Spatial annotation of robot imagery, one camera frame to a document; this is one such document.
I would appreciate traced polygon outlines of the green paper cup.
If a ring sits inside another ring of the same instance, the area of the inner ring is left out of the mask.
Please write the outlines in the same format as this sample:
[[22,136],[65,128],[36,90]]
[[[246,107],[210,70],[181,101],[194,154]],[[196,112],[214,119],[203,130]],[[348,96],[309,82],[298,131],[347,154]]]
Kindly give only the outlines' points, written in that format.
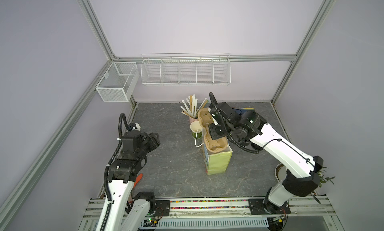
[[194,138],[200,139],[202,137],[202,126],[199,121],[192,122],[190,124],[190,129]]

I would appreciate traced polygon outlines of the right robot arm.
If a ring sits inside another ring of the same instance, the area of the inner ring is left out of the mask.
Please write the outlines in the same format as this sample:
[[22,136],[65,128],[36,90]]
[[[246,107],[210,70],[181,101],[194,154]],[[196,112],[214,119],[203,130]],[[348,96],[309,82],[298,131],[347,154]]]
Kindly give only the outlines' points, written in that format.
[[262,202],[264,212],[287,214],[289,199],[306,197],[319,187],[318,172],[323,167],[323,159],[295,147],[257,112],[238,112],[226,102],[213,102],[209,113],[214,120],[209,125],[212,138],[226,137],[248,153],[266,151],[286,167],[285,179],[270,188]]

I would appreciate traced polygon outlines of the green paper gift bag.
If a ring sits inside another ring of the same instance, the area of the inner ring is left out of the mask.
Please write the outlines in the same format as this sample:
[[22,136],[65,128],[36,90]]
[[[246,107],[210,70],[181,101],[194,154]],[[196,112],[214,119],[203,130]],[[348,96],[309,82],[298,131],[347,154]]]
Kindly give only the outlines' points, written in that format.
[[224,173],[227,170],[227,167],[230,163],[233,150],[231,149],[229,144],[227,144],[226,148],[223,151],[220,151],[218,153],[213,153],[209,151],[206,148],[205,144],[203,143],[201,143],[200,145],[197,144],[197,142],[202,139],[203,133],[204,132],[201,132],[201,130],[199,130],[199,133],[192,132],[195,138],[195,146],[196,147],[202,146],[202,153],[204,157],[204,163],[205,163],[207,175]]

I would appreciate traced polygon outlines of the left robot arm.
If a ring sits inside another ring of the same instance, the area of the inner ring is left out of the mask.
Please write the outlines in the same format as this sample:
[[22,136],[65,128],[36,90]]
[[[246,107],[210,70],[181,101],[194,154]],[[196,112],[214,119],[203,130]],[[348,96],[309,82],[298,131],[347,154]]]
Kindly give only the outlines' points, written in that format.
[[145,216],[156,213],[152,192],[139,192],[129,203],[147,154],[160,146],[157,133],[145,133],[137,123],[128,123],[125,113],[119,116],[118,146],[105,167],[103,185],[105,203],[96,229],[98,231],[137,231]]

